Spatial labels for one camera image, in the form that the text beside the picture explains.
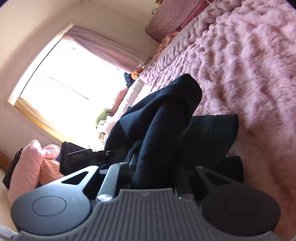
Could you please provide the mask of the black pants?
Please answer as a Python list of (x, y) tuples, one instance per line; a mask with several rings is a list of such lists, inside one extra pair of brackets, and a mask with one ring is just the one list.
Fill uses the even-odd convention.
[(126, 148), (127, 160), (137, 155), (132, 188), (170, 188), (179, 168), (196, 166), (244, 181), (241, 159), (227, 155), (238, 135), (238, 115), (196, 116), (201, 100), (197, 81), (183, 74), (131, 107), (114, 125), (105, 149)]

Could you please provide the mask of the pink floral bedsheet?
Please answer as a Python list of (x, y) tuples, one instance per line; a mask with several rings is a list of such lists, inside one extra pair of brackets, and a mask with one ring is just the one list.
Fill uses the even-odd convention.
[(59, 171), (60, 163), (56, 160), (43, 159), (39, 174), (39, 183), (41, 185), (46, 185), (57, 179), (64, 177)]

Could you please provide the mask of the pink puffy jacket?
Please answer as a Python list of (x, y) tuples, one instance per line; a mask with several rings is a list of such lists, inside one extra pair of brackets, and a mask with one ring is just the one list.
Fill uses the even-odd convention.
[(49, 144), (42, 147), (38, 140), (32, 140), (22, 150), (20, 159), (13, 170), (8, 200), (13, 204), (21, 195), (34, 190), (39, 183), (43, 159), (57, 160), (60, 147)]

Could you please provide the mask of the green plush toy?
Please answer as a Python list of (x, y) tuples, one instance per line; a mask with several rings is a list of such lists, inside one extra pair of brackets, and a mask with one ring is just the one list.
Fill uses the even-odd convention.
[(96, 121), (95, 121), (95, 128), (98, 127), (98, 124), (100, 121), (104, 121), (106, 120), (107, 116), (110, 114), (110, 109), (105, 108), (103, 110), (103, 112), (97, 117)]

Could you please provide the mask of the grey white pillow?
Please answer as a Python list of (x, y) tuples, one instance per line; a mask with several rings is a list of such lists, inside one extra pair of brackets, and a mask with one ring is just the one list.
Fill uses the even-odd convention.
[(129, 88), (121, 90), (114, 100), (107, 119), (117, 121), (133, 105), (143, 85), (144, 82), (137, 78)]

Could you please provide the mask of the navy patterned cloth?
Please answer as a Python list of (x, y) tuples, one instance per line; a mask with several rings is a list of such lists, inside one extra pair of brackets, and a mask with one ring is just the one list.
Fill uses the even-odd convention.
[(132, 78), (132, 75), (126, 72), (123, 75), (125, 78), (126, 87), (130, 88), (130, 86), (134, 83), (134, 79)]

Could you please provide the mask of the orange plush toy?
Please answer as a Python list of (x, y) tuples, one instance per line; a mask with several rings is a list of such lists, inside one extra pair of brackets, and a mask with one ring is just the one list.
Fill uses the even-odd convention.
[(140, 76), (140, 74), (143, 72), (143, 70), (144, 70), (144, 65), (137, 66), (135, 70), (131, 73), (132, 79), (136, 80)]

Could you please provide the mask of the pink fluffy blanket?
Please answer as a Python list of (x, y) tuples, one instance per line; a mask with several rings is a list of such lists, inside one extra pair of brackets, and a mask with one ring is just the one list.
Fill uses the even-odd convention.
[(248, 185), (281, 207), (276, 234), (295, 237), (295, 9), (286, 1), (216, 1), (145, 70), (142, 99), (188, 73), (203, 91), (195, 115), (236, 113), (231, 153)]

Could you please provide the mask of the pink window curtain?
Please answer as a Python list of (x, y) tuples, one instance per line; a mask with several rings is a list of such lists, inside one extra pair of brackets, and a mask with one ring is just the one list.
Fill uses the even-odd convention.
[(147, 56), (106, 39), (95, 31), (76, 25), (67, 30), (62, 38), (76, 42), (90, 53), (127, 73), (133, 72), (136, 66), (144, 64), (147, 59)]

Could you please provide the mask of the white window frame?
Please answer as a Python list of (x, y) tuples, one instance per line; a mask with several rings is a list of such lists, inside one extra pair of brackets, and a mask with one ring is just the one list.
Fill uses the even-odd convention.
[(20, 119), (11, 133), (22, 144), (98, 141), (98, 116), (125, 88), (123, 71), (74, 39), (82, 28), (67, 25), (36, 56), (8, 98)]

